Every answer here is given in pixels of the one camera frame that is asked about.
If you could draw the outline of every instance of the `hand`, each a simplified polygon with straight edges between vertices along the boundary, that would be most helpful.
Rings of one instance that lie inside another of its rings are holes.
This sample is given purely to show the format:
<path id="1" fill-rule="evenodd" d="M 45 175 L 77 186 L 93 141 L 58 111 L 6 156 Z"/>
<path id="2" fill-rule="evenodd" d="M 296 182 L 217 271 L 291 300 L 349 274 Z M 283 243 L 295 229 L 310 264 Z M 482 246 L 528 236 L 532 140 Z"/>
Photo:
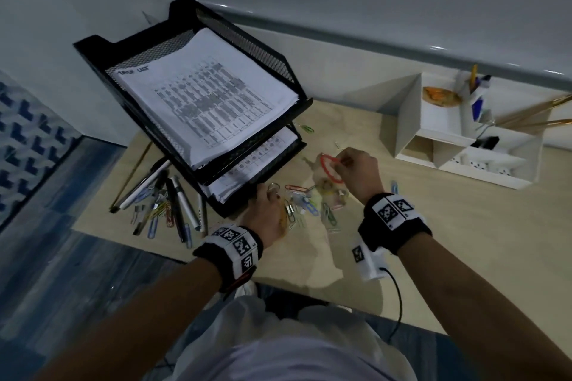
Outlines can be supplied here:
<path id="1" fill-rule="evenodd" d="M 283 207 L 278 194 L 268 193 L 266 185 L 258 184 L 256 199 L 248 201 L 248 209 L 240 221 L 240 226 L 246 226 L 256 232 L 264 248 L 268 248 L 282 236 L 280 214 Z"/>
<path id="2" fill-rule="evenodd" d="M 377 159 L 366 151 L 346 148 L 338 154 L 339 163 L 333 169 L 341 176 L 349 192 L 362 204 L 372 196 L 385 193 L 377 168 Z"/>

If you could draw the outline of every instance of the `left hand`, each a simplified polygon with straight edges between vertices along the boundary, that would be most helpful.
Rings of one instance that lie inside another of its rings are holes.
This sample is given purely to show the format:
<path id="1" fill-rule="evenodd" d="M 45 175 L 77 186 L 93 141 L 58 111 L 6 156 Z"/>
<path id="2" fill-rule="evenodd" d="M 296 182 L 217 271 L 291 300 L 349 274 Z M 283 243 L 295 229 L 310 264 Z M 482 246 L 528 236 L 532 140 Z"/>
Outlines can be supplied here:
<path id="1" fill-rule="evenodd" d="M 276 193 L 268 193 L 266 185 L 258 184 L 256 199 L 248 201 L 248 209 L 240 221 L 240 226 L 246 226 L 256 232 L 264 248 L 268 248 L 282 236 L 280 214 L 283 207 Z"/>

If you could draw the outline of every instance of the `white desk organizer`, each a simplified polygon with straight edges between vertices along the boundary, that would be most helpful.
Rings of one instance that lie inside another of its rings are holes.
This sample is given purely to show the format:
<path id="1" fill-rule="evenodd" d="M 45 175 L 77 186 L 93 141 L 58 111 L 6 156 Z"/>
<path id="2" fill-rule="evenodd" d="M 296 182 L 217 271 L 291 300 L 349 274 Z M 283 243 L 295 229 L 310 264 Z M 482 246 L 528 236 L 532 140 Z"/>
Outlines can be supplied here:
<path id="1" fill-rule="evenodd" d="M 443 108 L 423 100 L 423 87 L 457 90 L 460 106 Z M 502 116 L 494 111 L 494 80 L 488 92 L 481 121 L 472 120 L 466 80 L 455 81 L 432 74 L 420 74 L 399 108 L 395 157 L 453 174 L 520 189 L 538 180 L 542 133 L 531 135 L 501 127 L 489 127 L 484 137 L 500 138 L 493 150 L 471 145 L 483 132 L 483 121 Z M 549 112 L 535 118 L 546 121 Z"/>

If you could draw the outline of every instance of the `forearm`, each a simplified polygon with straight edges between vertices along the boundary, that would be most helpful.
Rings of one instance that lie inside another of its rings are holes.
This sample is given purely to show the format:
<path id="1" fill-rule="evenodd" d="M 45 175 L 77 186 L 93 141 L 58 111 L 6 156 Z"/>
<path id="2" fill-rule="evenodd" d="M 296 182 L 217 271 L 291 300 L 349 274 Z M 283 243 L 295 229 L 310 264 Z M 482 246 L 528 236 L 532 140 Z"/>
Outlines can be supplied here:
<path id="1" fill-rule="evenodd" d="M 139 380 L 220 286 L 216 267 L 195 259 L 138 294 L 49 362 L 35 380 Z"/>
<path id="2" fill-rule="evenodd" d="M 572 379 L 566 355 L 429 235 L 418 234 L 397 254 L 445 331 L 489 379 Z"/>

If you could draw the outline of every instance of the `white pen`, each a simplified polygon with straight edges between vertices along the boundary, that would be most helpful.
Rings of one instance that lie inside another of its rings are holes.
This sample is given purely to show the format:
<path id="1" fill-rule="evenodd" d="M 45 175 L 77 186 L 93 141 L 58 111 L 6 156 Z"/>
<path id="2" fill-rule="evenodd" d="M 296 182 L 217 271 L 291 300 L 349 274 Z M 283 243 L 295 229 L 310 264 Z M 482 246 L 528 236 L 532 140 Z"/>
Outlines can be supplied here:
<path id="1" fill-rule="evenodd" d="M 206 222 L 206 201 L 201 193 L 198 195 L 198 219 L 201 221 L 201 236 L 204 238 L 209 234 L 209 225 Z"/>
<path id="2" fill-rule="evenodd" d="M 171 176 L 171 181 L 175 186 L 175 191 L 177 192 L 179 203 L 181 204 L 182 209 L 185 210 L 187 217 L 189 217 L 190 224 L 193 225 L 196 231 L 198 231 L 201 228 L 201 223 L 198 221 L 197 215 L 192 205 L 190 204 L 189 199 L 187 199 L 185 192 L 182 190 L 181 184 L 178 181 L 178 176 Z"/>
<path id="3" fill-rule="evenodd" d="M 140 182 L 139 186 L 133 190 L 133 193 L 131 193 L 123 202 L 121 202 L 121 204 L 119 204 L 119 209 L 120 210 L 124 210 L 125 208 L 127 208 L 128 206 L 130 206 L 130 204 L 133 203 L 133 201 L 135 200 L 136 197 L 139 196 L 139 193 L 141 193 L 143 190 L 147 189 L 147 186 L 149 184 L 152 184 L 155 179 L 157 179 L 157 177 L 159 176 L 159 174 L 161 173 L 161 171 L 165 170 L 166 168 L 168 168 L 171 165 L 170 161 L 166 161 L 163 164 L 161 164 L 161 166 L 159 168 L 157 168 L 156 171 L 154 171 L 151 176 L 149 176 L 147 179 L 145 179 L 144 181 Z"/>

